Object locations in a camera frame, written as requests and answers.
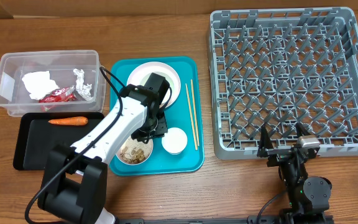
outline round white object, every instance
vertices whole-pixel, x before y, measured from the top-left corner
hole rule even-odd
[[[144,156],[145,156],[145,160],[143,160],[140,163],[130,163],[130,162],[126,162],[125,159],[123,158],[123,156],[126,157],[126,159],[131,159],[132,154],[131,151],[132,150],[138,150],[141,149],[143,150]],[[150,139],[149,142],[147,144],[144,144],[142,142],[138,142],[136,139],[132,139],[130,136],[128,137],[128,139],[124,142],[124,144],[121,146],[121,148],[118,150],[117,152],[117,158],[130,166],[135,166],[135,165],[139,165],[144,163],[151,155],[151,153],[153,152],[153,139]]]
[[[167,107],[172,105],[173,102],[178,98],[180,93],[180,78],[178,73],[169,65],[162,62],[147,62],[142,65],[139,65],[131,72],[128,77],[127,85],[145,85],[147,79],[151,75],[151,73],[156,73],[157,75],[161,75],[165,77],[165,79],[169,82],[169,85],[172,89],[172,96],[170,101],[168,102]],[[163,106],[165,102],[168,101],[169,95],[171,93],[169,90],[167,94],[165,94],[164,99],[160,105]]]
[[[170,128],[161,140],[162,147],[172,155],[181,153],[187,145],[187,135],[180,128]]]

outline crumpled white paper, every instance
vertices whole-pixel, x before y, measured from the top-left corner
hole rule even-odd
[[[50,79],[49,71],[30,72],[23,76],[25,89],[30,93],[33,100],[41,100],[47,94],[59,89],[54,80]]]
[[[92,100],[91,89],[92,84],[84,85],[84,70],[73,70],[74,74],[77,76],[77,80],[75,81],[75,90],[84,98],[86,101]]]

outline red plastic package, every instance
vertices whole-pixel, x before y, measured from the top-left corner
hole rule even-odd
[[[51,95],[46,96],[44,99],[39,100],[40,103],[53,103],[53,102],[69,102],[76,100],[74,95],[74,86],[62,88],[61,90],[54,90]],[[46,112],[57,105],[43,106],[42,111]]]

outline black tray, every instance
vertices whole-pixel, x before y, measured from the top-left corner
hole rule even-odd
[[[84,116],[84,126],[60,126],[50,124],[50,119]],[[13,167],[17,170],[43,170],[49,150],[56,144],[71,146],[87,135],[104,115],[99,112],[27,113],[23,115],[16,142]]]

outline bowl of food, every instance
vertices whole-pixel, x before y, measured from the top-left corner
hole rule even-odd
[[[144,163],[150,157],[152,151],[152,139],[147,144],[144,144],[129,137],[118,150],[116,156],[121,162],[134,166]]]

